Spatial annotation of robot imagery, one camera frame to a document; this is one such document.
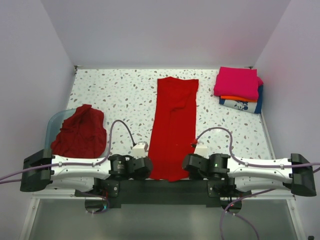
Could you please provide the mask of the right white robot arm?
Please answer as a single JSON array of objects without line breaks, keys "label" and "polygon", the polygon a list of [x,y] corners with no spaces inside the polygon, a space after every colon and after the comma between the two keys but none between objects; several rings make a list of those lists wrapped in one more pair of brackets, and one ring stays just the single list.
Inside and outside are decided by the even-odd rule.
[{"label": "right white robot arm", "polygon": [[182,168],[193,177],[228,180],[222,189],[230,197],[238,192],[264,189],[288,189],[302,197],[317,195],[312,164],[298,153],[292,153],[289,158],[259,159],[257,163],[253,159],[235,159],[221,153],[208,158],[188,154]]}]

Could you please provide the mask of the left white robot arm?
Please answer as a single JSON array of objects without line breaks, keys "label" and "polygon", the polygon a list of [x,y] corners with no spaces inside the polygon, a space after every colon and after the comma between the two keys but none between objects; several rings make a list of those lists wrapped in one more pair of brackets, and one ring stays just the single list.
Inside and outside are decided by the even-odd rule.
[{"label": "left white robot arm", "polygon": [[23,161],[21,192],[38,192],[47,188],[74,189],[99,196],[104,180],[145,180],[152,170],[152,161],[143,154],[114,154],[108,158],[71,158],[40,150]]}]

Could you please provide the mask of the bright red t-shirt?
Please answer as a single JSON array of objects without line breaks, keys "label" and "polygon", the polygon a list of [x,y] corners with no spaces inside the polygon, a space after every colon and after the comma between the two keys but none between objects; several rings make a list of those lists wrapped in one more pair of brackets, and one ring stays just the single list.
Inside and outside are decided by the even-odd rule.
[{"label": "bright red t-shirt", "polygon": [[182,164],[184,158],[194,152],[198,88],[197,79],[158,79],[148,151],[153,164],[151,179],[175,182],[189,176]]}]

